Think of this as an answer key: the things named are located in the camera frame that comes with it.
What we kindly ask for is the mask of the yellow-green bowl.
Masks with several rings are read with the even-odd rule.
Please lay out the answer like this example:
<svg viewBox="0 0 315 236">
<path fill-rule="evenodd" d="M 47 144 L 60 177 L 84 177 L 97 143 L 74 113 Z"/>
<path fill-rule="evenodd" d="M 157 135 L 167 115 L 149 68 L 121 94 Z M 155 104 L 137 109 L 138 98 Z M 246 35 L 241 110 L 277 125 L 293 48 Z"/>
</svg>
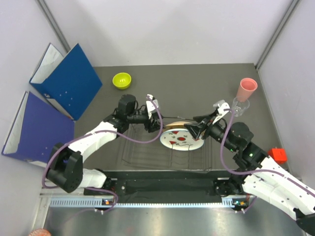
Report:
<svg viewBox="0 0 315 236">
<path fill-rule="evenodd" d="M 113 79 L 113 85 L 120 90 L 124 90 L 130 87 L 132 78 L 128 73 L 121 72 L 116 74 Z"/>
</svg>

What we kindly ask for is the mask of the pink plastic cup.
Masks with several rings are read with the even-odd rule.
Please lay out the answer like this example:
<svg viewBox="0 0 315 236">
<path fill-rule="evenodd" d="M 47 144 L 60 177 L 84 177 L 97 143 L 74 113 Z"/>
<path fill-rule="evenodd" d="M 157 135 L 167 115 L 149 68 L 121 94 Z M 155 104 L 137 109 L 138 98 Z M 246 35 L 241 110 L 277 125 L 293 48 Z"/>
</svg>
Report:
<svg viewBox="0 0 315 236">
<path fill-rule="evenodd" d="M 252 78 L 243 78 L 240 81 L 239 88 L 237 91 L 236 98 L 240 102 L 244 102 L 253 94 L 253 92 L 257 89 L 258 84 Z"/>
</svg>

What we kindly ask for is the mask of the clear faceted drinking glass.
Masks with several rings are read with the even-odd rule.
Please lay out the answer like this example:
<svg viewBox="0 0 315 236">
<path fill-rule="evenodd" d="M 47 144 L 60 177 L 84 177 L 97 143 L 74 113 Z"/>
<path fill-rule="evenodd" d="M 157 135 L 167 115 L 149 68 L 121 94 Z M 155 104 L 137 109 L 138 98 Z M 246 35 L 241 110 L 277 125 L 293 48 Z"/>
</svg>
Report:
<svg viewBox="0 0 315 236">
<path fill-rule="evenodd" d="M 240 117 L 250 106 L 248 99 L 242 96 L 237 96 L 233 99 L 232 110 L 236 117 Z"/>
</svg>

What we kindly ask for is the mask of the beige wooden plate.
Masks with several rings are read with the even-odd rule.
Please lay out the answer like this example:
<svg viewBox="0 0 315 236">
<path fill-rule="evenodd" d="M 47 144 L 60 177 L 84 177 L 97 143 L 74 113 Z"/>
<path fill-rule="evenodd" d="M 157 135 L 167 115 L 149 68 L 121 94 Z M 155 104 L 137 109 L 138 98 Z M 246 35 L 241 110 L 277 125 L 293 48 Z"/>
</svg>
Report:
<svg viewBox="0 0 315 236">
<path fill-rule="evenodd" d="M 191 122 L 188 122 L 188 121 L 176 121 L 176 122 L 172 122 L 170 124 L 167 124 L 163 131 L 168 131 L 168 130 L 171 130 L 171 129 L 185 129 L 184 125 L 185 124 L 191 124 Z"/>
</svg>

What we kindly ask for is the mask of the white plate with red pattern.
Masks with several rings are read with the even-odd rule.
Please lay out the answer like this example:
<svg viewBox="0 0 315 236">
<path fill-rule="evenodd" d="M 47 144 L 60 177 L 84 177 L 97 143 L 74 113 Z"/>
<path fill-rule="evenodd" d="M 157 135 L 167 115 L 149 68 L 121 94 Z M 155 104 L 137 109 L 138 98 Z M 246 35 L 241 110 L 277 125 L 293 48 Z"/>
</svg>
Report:
<svg viewBox="0 0 315 236">
<path fill-rule="evenodd" d="M 201 148 L 204 140 L 194 139 L 187 129 L 177 128 L 163 132 L 160 142 L 167 148 L 178 151 L 192 151 Z"/>
</svg>

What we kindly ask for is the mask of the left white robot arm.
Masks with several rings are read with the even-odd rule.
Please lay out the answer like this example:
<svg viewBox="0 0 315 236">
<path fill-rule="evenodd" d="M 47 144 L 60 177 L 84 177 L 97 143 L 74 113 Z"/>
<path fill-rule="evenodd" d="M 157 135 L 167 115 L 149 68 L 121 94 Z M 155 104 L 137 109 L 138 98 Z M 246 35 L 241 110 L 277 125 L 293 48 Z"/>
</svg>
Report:
<svg viewBox="0 0 315 236">
<path fill-rule="evenodd" d="M 87 188 L 106 195 L 111 191 L 112 184 L 101 170 L 88 170 L 84 162 L 105 144 L 123 137 L 131 142 L 124 133 L 131 124 L 143 124 L 147 132 L 163 130 L 163 116 L 159 110 L 158 100 L 148 94 L 145 105 L 139 107 L 135 96 L 123 95 L 114 112 L 107 116 L 94 129 L 85 135 L 66 144 L 57 143 L 45 167 L 42 186 L 44 188 L 60 188 L 71 193 L 78 188 Z M 53 183 L 48 186 L 45 181 Z"/>
</svg>

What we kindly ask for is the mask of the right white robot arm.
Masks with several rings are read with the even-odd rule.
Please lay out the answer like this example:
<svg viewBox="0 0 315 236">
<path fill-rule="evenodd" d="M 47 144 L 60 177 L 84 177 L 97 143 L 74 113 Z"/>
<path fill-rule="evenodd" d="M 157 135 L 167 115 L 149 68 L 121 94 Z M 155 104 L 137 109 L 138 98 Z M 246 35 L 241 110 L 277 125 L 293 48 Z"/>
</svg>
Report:
<svg viewBox="0 0 315 236">
<path fill-rule="evenodd" d="M 238 169 L 231 174 L 230 190 L 254 195 L 283 211 L 307 234 L 315 234 L 315 191 L 281 167 L 268 153 L 252 142 L 253 133 L 243 122 L 222 127 L 214 114 L 195 117 L 196 123 L 185 124 L 193 138 L 211 137 L 220 150 L 235 153 Z"/>
</svg>

